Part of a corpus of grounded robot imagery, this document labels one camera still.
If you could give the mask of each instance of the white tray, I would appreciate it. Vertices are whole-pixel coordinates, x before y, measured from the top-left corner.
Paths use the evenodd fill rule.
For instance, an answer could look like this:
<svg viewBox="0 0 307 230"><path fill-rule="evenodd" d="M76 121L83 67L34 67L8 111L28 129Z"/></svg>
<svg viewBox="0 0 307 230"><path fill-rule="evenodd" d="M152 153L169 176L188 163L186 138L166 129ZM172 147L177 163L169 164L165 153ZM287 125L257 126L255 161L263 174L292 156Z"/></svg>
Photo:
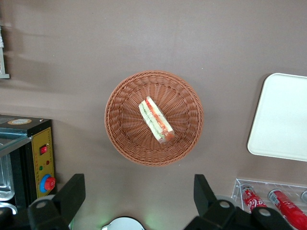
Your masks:
<svg viewBox="0 0 307 230"><path fill-rule="evenodd" d="M274 73L261 92L248 150L307 161L307 77Z"/></svg>

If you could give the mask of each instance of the sandwich slice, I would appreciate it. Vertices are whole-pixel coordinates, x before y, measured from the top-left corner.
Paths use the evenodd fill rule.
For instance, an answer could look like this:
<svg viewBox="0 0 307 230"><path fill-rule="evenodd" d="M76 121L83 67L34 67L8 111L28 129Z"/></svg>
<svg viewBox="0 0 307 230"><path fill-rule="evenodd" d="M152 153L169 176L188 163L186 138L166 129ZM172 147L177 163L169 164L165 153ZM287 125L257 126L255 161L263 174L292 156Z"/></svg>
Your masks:
<svg viewBox="0 0 307 230"><path fill-rule="evenodd" d="M175 137L174 130L150 97L146 97L139 104L139 109L154 137L160 143L170 141Z"/></svg>

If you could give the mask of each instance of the coca-cola bottle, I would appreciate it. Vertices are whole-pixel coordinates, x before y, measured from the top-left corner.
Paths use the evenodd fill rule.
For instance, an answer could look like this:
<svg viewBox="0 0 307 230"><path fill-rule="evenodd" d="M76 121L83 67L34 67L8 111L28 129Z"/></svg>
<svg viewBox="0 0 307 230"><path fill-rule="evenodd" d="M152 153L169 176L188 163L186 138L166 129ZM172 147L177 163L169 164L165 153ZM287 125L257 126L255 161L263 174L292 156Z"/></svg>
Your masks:
<svg viewBox="0 0 307 230"><path fill-rule="evenodd" d="M242 184L241 192L242 199L249 208L250 212L252 212L255 207L267 207L250 184Z"/></svg>
<svg viewBox="0 0 307 230"><path fill-rule="evenodd" d="M307 230L307 216L279 189L269 192L269 199L284 215L287 221L298 230Z"/></svg>

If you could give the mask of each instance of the wicker basket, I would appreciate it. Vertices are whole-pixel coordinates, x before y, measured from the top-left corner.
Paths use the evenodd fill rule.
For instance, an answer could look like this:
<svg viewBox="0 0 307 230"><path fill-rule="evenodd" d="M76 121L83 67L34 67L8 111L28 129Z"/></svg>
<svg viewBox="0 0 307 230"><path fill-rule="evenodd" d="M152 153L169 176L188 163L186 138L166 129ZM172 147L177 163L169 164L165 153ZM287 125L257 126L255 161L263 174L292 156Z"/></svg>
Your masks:
<svg viewBox="0 0 307 230"><path fill-rule="evenodd" d="M143 120L139 103L150 96L164 113L176 137L160 144ZM123 80L106 105L105 125L114 147L127 159L165 166L185 157L202 131L203 108L183 79L164 71L144 71Z"/></svg>

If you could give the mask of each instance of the clear acrylic holder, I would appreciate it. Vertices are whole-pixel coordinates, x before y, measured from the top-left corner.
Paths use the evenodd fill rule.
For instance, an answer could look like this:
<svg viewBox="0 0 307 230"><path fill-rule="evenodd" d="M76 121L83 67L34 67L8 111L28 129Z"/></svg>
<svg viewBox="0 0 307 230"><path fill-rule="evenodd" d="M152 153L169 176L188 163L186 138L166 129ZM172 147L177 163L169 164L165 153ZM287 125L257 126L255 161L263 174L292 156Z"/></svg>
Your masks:
<svg viewBox="0 0 307 230"><path fill-rule="evenodd" d="M305 214L307 214L307 203L305 203L301 199L301 195L304 191L307 190L307 187L236 179L235 187L232 192L231 198L238 204L240 208L242 208L242 210L246 212L250 212L248 207L245 205L242 199L242 196L241 196L240 186L245 183L250 184L253 187L257 195L263 200L263 202L268 207L271 207L277 210L276 206L268 199L268 194L273 189L280 189L289 197L289 199L293 203L296 204L296 206L298 206Z"/></svg>

